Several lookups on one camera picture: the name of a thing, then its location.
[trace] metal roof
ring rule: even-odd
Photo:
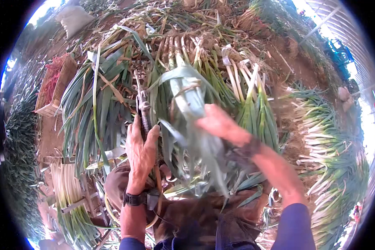
[[[321,19],[328,16],[334,9],[341,7],[330,19],[326,21],[326,25],[332,34],[340,39],[353,54],[357,67],[357,75],[354,79],[358,83],[361,97],[371,107],[371,114],[375,118],[374,94],[375,91],[375,60],[374,50],[371,43],[368,42],[366,34],[363,32],[359,22],[351,12],[339,0],[305,0],[310,7],[318,14]],[[370,164],[370,180],[368,184],[366,198],[362,209],[360,226],[365,222],[368,211],[373,204],[375,195],[375,157]]]
[[[368,49],[366,36],[362,32],[360,25],[350,11],[343,6],[339,0],[305,0],[308,5],[324,19],[338,6],[341,9],[326,21],[326,25],[332,34],[340,39],[353,54],[358,74],[354,79],[358,87],[365,89],[375,83],[375,65]],[[372,97],[372,92],[364,93],[367,97]]]

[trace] right hand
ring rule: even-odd
[[[239,125],[225,111],[215,104],[204,106],[206,116],[196,121],[196,126],[208,133],[234,144],[243,146],[250,142],[251,134]]]

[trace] black wristwatch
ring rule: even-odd
[[[129,194],[124,190],[124,202],[122,206],[128,204],[129,206],[139,206],[140,204],[146,204],[147,202],[147,193],[142,192],[138,195]]]

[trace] wooden crate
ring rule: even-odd
[[[64,94],[65,88],[68,86],[70,81],[74,78],[78,64],[75,60],[68,55],[64,60],[64,65],[60,71],[60,77],[58,77],[57,83],[55,84],[53,98],[49,104],[44,105],[44,93],[39,92],[38,100],[36,101],[35,113],[41,114],[46,117],[53,117],[58,107],[60,106],[61,97]],[[48,83],[50,77],[50,70],[47,69],[46,74],[43,78],[40,89]]]

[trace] blue sleeve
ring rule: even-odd
[[[278,234],[271,250],[315,250],[311,218],[307,206],[294,203],[281,215]]]
[[[123,238],[119,250],[146,250],[143,243],[135,238]]]

